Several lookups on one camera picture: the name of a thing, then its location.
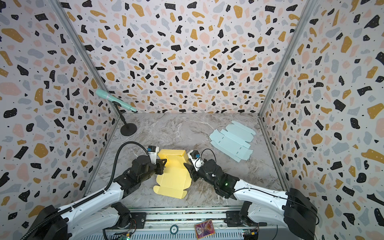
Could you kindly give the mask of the light blue flat paper box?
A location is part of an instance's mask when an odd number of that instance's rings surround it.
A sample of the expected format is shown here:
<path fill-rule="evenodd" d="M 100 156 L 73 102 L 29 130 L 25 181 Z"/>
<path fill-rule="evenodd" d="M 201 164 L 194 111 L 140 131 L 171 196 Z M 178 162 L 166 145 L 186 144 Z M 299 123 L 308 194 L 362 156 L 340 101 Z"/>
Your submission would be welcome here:
<path fill-rule="evenodd" d="M 253 129 L 232 121 L 225 129 L 214 130 L 210 139 L 212 146 L 239 163 L 247 161 L 253 153 L 250 143 L 255 135 Z"/>

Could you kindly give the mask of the black microphone stand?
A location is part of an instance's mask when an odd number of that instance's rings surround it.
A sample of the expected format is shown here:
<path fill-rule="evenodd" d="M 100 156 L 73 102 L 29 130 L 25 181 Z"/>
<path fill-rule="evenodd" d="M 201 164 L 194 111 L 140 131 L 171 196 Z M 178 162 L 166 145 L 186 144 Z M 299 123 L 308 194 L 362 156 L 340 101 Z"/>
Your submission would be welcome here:
<path fill-rule="evenodd" d="M 123 122 L 123 126 L 121 127 L 121 134 L 123 136 L 132 136 L 137 131 L 137 126 L 133 123 L 127 123 L 125 117 L 123 116 L 122 112 L 119 110 L 119 107 L 121 106 L 118 102 L 113 101 L 112 102 L 114 107 L 116 108 L 120 120 Z"/>

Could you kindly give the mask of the mint green microphone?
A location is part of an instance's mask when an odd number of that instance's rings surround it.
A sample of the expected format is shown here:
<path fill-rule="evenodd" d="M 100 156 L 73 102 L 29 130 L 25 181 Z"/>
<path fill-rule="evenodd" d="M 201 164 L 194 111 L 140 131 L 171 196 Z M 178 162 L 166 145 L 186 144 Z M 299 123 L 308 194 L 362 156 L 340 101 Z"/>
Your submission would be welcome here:
<path fill-rule="evenodd" d="M 122 100 L 114 97 L 113 95 L 111 95 L 110 93 L 106 92 L 106 91 L 103 91 L 101 89 L 97 89 L 95 91 L 95 93 L 100 97 L 100 98 L 103 98 L 105 100 L 108 100 L 112 103 L 118 103 L 119 106 L 123 107 L 124 109 L 128 110 L 128 111 L 132 111 L 134 113 L 137 113 L 137 109 L 134 108 L 133 106 L 131 106 L 130 104 L 127 104 L 125 102 L 123 102 Z"/>

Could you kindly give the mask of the round teal sticker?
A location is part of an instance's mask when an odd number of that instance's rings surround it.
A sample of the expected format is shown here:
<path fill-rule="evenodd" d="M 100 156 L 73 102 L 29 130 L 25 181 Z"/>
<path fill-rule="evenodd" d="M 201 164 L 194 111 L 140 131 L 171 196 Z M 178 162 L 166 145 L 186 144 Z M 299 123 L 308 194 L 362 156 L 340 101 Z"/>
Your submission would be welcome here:
<path fill-rule="evenodd" d="M 177 225 L 172 225 L 172 226 L 170 227 L 170 233 L 171 233 L 172 235 L 176 235 L 176 234 L 178 233 L 178 231 L 179 231 L 179 227 L 178 227 Z"/>

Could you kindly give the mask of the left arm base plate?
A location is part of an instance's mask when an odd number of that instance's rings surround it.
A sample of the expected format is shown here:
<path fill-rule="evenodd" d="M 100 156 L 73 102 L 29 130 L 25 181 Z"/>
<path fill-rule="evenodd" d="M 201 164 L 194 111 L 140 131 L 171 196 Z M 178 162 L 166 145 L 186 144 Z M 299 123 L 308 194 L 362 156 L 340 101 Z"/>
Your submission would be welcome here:
<path fill-rule="evenodd" d="M 147 213 L 131 212 L 130 214 L 123 214 L 119 216 L 118 221 L 107 230 L 138 230 L 143 229 L 146 223 Z"/>

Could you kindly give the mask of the colourful card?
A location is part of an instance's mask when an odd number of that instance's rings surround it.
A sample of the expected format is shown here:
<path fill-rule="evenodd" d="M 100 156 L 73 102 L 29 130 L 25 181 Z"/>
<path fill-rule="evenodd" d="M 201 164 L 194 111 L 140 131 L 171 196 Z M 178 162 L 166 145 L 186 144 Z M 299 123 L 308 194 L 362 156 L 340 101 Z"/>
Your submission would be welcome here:
<path fill-rule="evenodd" d="M 212 220 L 198 223 L 194 226 L 197 240 L 214 235 L 216 233 Z"/>

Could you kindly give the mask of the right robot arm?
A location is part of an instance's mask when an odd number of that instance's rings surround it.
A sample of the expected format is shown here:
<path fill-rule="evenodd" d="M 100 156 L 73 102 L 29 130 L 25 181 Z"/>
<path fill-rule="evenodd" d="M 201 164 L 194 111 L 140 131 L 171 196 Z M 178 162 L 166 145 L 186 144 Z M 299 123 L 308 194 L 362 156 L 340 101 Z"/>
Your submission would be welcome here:
<path fill-rule="evenodd" d="M 256 227 L 259 223 L 281 225 L 303 240 L 315 239 L 320 220 L 318 210 L 299 190 L 274 191 L 252 185 L 238 177 L 224 173 L 215 160 L 199 161 L 195 167 L 184 164 L 192 180 L 204 180 L 215 193 L 226 199 L 243 202 L 239 212 L 242 224 Z"/>

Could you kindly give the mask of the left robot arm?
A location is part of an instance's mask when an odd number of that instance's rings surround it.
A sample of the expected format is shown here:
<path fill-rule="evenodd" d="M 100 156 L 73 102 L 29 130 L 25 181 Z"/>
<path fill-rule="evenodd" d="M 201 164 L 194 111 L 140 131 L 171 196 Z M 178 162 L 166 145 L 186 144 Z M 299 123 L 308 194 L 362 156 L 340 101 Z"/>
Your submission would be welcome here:
<path fill-rule="evenodd" d="M 98 230 L 127 226 L 131 212 L 121 200 L 154 174 L 162 175 L 166 163 L 166 159 L 152 163 L 147 155 L 137 157 L 132 167 L 115 178 L 109 187 L 60 208 L 52 205 L 44 208 L 22 239 L 78 240 Z"/>

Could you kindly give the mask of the yellow paper box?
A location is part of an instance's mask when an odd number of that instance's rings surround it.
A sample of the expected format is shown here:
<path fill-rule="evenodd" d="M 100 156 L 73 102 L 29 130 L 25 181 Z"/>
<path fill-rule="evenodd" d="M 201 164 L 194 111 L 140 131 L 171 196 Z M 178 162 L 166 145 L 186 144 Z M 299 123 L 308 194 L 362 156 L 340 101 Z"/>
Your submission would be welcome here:
<path fill-rule="evenodd" d="M 187 195 L 186 189 L 191 186 L 191 176 L 184 164 L 189 164 L 185 150 L 161 150 L 158 153 L 161 159 L 166 159 L 164 173 L 157 175 L 158 185 L 153 187 L 157 195 L 183 199 Z"/>

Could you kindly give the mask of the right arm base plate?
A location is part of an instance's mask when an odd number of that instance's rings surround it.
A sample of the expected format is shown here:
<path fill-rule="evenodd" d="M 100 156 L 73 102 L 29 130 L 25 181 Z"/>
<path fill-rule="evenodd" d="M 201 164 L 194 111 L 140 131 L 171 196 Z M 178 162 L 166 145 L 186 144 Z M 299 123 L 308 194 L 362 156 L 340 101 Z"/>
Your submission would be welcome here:
<path fill-rule="evenodd" d="M 245 211 L 226 211 L 224 222 L 228 227 L 266 227 L 268 225 L 264 222 L 254 222 Z"/>

